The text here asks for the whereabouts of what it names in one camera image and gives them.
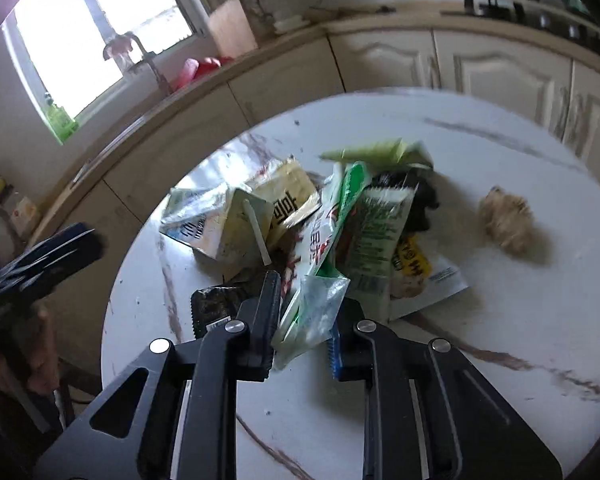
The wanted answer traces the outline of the black snack packet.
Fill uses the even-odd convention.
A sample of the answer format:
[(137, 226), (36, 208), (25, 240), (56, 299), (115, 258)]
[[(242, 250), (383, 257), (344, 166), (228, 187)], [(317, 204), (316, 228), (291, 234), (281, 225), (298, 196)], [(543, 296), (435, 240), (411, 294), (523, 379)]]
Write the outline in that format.
[(198, 289), (190, 297), (190, 315), (195, 339), (201, 339), (222, 322), (234, 318), (246, 299), (244, 291), (234, 286)]

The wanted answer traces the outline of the green drink carton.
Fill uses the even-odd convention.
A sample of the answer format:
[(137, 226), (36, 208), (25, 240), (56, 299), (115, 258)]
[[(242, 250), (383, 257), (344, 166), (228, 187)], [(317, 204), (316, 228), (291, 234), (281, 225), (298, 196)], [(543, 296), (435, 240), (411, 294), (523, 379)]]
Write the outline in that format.
[(205, 191), (174, 188), (159, 231), (223, 266), (242, 270), (263, 262), (273, 209), (267, 200), (227, 184)]

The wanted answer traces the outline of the white yellow snack packet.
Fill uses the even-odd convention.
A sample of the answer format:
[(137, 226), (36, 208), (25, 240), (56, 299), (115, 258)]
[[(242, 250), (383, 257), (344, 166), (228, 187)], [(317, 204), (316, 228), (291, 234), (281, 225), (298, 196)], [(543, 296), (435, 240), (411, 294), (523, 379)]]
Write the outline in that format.
[(388, 320), (418, 312), (468, 289), (460, 269), (417, 234), (400, 239), (391, 258)]

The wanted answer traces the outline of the yellow soup packet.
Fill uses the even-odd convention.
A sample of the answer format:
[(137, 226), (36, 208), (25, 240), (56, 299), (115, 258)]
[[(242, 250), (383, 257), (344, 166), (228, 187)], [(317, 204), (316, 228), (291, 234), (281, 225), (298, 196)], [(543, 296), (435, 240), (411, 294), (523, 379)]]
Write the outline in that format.
[(293, 157), (270, 160), (245, 186), (251, 194), (273, 205), (271, 229), (266, 238), (268, 248), (273, 248), (321, 205), (314, 183)]

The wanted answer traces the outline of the green white snack wrapper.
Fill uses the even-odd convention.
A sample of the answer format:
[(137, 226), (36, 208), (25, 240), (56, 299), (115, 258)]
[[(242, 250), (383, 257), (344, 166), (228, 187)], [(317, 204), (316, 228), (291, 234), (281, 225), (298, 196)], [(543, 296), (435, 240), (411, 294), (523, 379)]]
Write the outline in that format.
[(410, 188), (368, 186), (356, 204), (342, 273), (350, 281), (347, 296), (375, 321), (388, 320), (391, 258), (414, 194)]

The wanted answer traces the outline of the green white long wrapper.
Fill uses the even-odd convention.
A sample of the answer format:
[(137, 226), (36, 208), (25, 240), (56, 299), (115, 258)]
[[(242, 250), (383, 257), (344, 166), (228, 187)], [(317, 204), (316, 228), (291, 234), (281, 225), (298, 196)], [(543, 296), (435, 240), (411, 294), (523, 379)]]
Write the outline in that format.
[(370, 185), (364, 162), (336, 162), (317, 211), (302, 226), (283, 279), (284, 312), (273, 339), (273, 368), (283, 370), (330, 337), (350, 280), (336, 265), (347, 216)]

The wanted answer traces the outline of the brown paper ball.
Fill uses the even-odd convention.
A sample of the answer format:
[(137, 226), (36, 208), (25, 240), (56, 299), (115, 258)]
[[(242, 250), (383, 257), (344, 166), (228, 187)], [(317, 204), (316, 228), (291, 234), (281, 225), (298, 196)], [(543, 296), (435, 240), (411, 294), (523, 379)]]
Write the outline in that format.
[(506, 252), (523, 255), (533, 240), (533, 214), (525, 198), (494, 186), (479, 202), (486, 235)]

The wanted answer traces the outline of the light green snack packet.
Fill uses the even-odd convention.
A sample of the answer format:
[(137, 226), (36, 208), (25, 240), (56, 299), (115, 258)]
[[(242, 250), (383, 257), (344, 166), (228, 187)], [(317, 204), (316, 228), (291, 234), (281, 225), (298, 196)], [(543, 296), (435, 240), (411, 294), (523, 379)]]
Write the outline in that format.
[(366, 144), (362, 146), (349, 146), (324, 152), (320, 159), (343, 164), (364, 162), (376, 170), (395, 170), (406, 168), (434, 169), (432, 161), (424, 144), (406, 142), (402, 139), (388, 140)]

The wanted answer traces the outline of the black plastic bag ball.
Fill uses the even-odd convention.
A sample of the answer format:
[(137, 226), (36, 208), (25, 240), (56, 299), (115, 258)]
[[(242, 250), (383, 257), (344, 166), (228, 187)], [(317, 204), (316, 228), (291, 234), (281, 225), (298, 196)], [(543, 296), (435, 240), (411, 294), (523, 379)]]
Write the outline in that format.
[(378, 174), (375, 182), (381, 188), (410, 188), (415, 192), (404, 226), (406, 234), (426, 232), (430, 229), (427, 212), (438, 209), (440, 204), (436, 189), (429, 183), (422, 170), (411, 168), (406, 171), (385, 171)]

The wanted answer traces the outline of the lower cream base cabinets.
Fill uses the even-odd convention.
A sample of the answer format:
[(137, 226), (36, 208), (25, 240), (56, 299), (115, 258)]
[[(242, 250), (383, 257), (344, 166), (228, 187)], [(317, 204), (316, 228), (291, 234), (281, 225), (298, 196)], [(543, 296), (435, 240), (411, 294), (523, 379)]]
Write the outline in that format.
[(58, 195), (37, 237), (91, 221), (112, 252), (50, 298), (61, 356), (96, 372), (106, 296), (133, 236), (166, 191), (248, 128), (338, 94), (441, 89), (516, 115), (519, 134), (562, 144), (588, 168), (600, 219), (600, 56), (518, 25), (442, 18), (423, 24), (331, 24), (243, 55), (137, 118)]

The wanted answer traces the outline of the green dish soap bottle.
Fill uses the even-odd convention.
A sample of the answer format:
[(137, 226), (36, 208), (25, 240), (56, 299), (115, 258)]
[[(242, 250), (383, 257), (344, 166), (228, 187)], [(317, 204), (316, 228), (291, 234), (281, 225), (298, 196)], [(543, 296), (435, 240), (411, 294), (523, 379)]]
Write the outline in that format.
[(46, 92), (44, 98), (47, 122), (50, 124), (50, 128), (52, 128), (58, 142), (64, 144), (73, 133), (78, 131), (79, 124), (62, 106), (54, 101), (50, 92)]

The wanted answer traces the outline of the red plastic basket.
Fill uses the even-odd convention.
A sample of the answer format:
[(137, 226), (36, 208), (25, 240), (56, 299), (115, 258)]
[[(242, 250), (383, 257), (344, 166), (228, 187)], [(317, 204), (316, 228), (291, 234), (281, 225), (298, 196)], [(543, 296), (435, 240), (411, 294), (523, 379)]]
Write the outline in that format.
[(230, 64), (234, 58), (230, 56), (208, 56), (208, 58), (186, 58), (178, 76), (171, 82), (173, 91), (181, 90), (200, 78), (219, 70), (224, 65)]

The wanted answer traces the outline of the round white marble table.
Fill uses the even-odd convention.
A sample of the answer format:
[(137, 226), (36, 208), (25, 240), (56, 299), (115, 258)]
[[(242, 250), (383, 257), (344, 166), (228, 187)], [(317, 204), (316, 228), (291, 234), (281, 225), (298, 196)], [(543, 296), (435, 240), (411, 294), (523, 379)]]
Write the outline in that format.
[(100, 370), (111, 382), (154, 339), (193, 337), (189, 300), (219, 284), (213, 261), (159, 230), (171, 188), (245, 182), (273, 158), (327, 177), (331, 150), (419, 141), (440, 205), (407, 278), (355, 275), (365, 311), (419, 341), (448, 338), (500, 390), (565, 472), (600, 445), (600, 185), (527, 119), (424, 90), (351, 93), (248, 128), (189, 112), (142, 142), (106, 181), (143, 227), (114, 281)]

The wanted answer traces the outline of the wooden cutting board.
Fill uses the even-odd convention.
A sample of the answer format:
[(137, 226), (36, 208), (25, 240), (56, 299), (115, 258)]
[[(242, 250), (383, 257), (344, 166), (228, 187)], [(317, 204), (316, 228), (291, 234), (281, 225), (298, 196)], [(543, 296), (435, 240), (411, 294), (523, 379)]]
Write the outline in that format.
[(208, 29), (219, 54), (240, 58), (258, 50), (257, 39), (240, 0), (226, 0), (209, 16)]

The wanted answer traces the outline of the window with white frame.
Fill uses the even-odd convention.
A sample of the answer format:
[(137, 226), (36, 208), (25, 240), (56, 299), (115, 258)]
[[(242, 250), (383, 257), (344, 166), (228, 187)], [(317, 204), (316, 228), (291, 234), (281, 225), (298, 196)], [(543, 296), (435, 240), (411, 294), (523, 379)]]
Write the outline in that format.
[(122, 73), (102, 50), (134, 32), (155, 52), (167, 80), (184, 58), (215, 53), (200, 0), (19, 0), (3, 25), (15, 68), (34, 109), (46, 118), (45, 93), (79, 124), (118, 96), (156, 92), (149, 70)]

